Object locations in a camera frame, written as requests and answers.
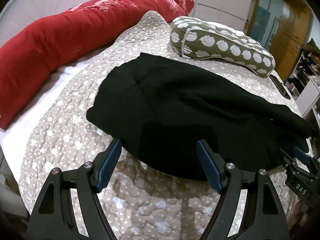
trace polka dot bedspread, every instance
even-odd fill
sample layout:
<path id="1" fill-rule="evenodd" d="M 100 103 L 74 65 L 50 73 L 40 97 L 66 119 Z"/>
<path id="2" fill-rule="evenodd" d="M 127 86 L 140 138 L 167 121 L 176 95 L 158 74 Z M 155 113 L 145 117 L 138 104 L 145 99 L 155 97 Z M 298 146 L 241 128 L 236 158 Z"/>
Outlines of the polka dot bedspread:
<path id="1" fill-rule="evenodd" d="M 115 66 L 137 58 L 140 52 L 199 66 L 300 114 L 294 100 L 282 97 L 269 78 L 260 78 L 245 67 L 223 60 L 193 61 L 179 57 L 170 45 L 170 32 L 170 26 L 158 13 L 146 13 L 136 26 L 95 56 L 93 64 L 64 88 L 40 119 L 27 144 L 19 188 L 30 212 L 52 168 L 76 169 L 106 149 L 111 136 L 89 123 L 86 111 L 93 105 L 99 85 L 107 74 Z M 278 167 L 268 173 L 289 217 L 297 198 L 284 184 L 285 172 Z M 79 231 L 87 235 L 76 191 L 72 190 L 71 196 Z M 245 196 L 243 191 L 229 235 L 238 232 Z M 121 240 L 199 239 L 219 200 L 208 182 L 161 173 L 124 149 L 108 187 L 98 197 L 113 232 Z"/>

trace black garment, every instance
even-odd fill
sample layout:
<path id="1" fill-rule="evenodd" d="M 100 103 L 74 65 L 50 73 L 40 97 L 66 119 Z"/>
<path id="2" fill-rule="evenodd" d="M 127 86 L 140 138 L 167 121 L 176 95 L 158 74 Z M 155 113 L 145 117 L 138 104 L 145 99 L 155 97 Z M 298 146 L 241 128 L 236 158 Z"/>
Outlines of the black garment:
<path id="1" fill-rule="evenodd" d="M 183 62 L 141 53 L 102 82 L 88 121 L 162 172 L 206 180 L 196 156 L 205 139 L 240 169 L 280 165 L 277 150 L 308 151 L 308 123 L 227 79 Z"/>

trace fan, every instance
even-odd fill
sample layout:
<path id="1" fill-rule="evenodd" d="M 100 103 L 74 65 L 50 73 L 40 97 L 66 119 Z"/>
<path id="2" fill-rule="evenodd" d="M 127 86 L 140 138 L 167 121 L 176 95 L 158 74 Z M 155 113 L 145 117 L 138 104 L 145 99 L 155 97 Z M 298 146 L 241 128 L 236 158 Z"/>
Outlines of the fan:
<path id="1" fill-rule="evenodd" d="M 0 47 L 30 23 L 89 0 L 12 0 L 0 14 Z"/>

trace red pillow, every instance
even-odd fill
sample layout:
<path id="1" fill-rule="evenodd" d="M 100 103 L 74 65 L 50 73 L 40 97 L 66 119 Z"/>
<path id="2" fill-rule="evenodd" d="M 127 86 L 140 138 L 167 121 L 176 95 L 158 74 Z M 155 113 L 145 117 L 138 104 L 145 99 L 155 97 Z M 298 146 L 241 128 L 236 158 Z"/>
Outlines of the red pillow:
<path id="1" fill-rule="evenodd" d="M 0 128 L 8 127 L 52 71 L 115 41 L 146 12 L 171 22 L 192 8 L 193 0 L 92 0 L 28 25 L 0 48 Z"/>

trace white bed sheet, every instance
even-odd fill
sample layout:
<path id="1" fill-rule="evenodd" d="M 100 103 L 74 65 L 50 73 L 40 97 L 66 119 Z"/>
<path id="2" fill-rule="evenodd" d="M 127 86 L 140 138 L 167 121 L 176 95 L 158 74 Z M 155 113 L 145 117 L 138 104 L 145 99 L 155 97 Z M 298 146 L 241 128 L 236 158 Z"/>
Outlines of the white bed sheet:
<path id="1" fill-rule="evenodd" d="M 5 131 L 0 131 L 0 145 L 16 181 L 20 179 L 20 170 L 28 139 L 40 118 L 52 106 L 68 82 L 78 72 L 86 68 L 96 54 L 105 49 L 106 47 L 99 48 L 52 73 L 36 96 L 12 121 L 11 125 Z"/>

